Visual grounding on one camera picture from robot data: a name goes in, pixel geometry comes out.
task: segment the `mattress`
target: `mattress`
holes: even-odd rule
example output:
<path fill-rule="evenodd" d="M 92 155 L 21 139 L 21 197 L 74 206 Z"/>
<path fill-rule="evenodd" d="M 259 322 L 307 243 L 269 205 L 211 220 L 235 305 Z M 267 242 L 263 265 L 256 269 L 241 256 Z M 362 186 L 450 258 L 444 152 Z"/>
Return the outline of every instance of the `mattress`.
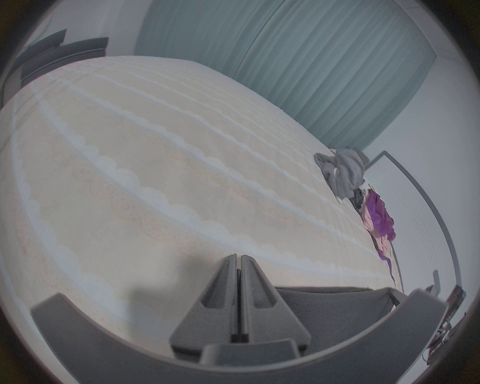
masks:
<path fill-rule="evenodd" d="M 394 286 L 313 160 L 329 149 L 200 64 L 69 64 L 21 89 L 0 124 L 2 306 L 65 381 L 29 314 L 56 292 L 171 356 L 169 335 L 233 253 L 277 286 Z"/>

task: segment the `wall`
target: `wall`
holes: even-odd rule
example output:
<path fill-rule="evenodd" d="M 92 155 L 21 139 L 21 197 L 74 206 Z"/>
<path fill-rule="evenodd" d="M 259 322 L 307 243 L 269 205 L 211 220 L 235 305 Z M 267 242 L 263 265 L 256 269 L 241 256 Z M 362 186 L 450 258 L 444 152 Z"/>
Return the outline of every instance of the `wall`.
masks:
<path fill-rule="evenodd" d="M 471 69 L 437 57 L 417 94 L 364 153 L 373 159 L 383 150 L 418 181 L 452 236 L 467 292 L 456 323 L 480 288 L 480 87 Z M 415 368 L 401 383 L 426 366 L 420 360 Z"/>
<path fill-rule="evenodd" d="M 132 55 L 152 0 L 63 0 L 29 38 L 28 46 L 67 29 L 63 44 L 108 37 L 107 56 Z"/>

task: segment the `purple garment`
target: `purple garment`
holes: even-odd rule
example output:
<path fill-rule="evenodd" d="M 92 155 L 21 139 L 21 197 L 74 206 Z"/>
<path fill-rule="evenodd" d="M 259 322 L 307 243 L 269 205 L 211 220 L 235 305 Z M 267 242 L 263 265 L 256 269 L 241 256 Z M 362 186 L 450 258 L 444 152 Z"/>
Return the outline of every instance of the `purple garment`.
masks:
<path fill-rule="evenodd" d="M 390 269 L 390 277 L 392 278 L 393 283 L 396 285 L 396 283 L 395 283 L 395 278 L 393 277 L 393 274 L 392 274 L 392 261 L 391 261 L 388 257 L 386 257 L 386 256 L 382 253 L 381 250 L 378 251 L 378 256 L 379 256 L 382 260 L 384 260 L 384 261 L 387 262 L 388 268 Z"/>
<path fill-rule="evenodd" d="M 373 190 L 368 190 L 367 202 L 365 203 L 372 218 L 373 226 L 380 236 L 387 236 L 392 241 L 395 238 L 393 230 L 393 219 L 385 209 L 385 203 L 380 196 Z"/>

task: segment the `curtain fold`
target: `curtain fold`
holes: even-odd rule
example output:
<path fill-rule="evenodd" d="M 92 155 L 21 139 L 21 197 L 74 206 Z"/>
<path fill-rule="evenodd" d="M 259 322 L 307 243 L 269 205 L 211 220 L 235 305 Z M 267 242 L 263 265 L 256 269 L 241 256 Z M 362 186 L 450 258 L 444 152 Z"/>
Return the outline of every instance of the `curtain fold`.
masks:
<path fill-rule="evenodd" d="M 360 149 L 408 104 L 435 59 L 393 0 L 154 0 L 135 55 L 206 65 L 325 145 Z"/>

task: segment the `pink cloth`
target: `pink cloth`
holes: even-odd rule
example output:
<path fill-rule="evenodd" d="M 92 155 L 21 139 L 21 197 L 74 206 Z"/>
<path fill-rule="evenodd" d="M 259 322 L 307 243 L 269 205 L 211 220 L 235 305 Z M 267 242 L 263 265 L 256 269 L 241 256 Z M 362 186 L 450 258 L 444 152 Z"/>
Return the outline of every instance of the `pink cloth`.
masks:
<path fill-rule="evenodd" d="M 378 231 L 375 229 L 366 204 L 364 204 L 361 209 L 361 218 L 363 220 L 363 224 L 365 225 L 365 229 L 373 236 L 373 238 L 377 242 L 378 250 L 382 251 L 384 255 L 387 254 L 390 251 L 390 242 L 388 241 L 387 235 L 380 236 L 380 233 L 378 233 Z"/>

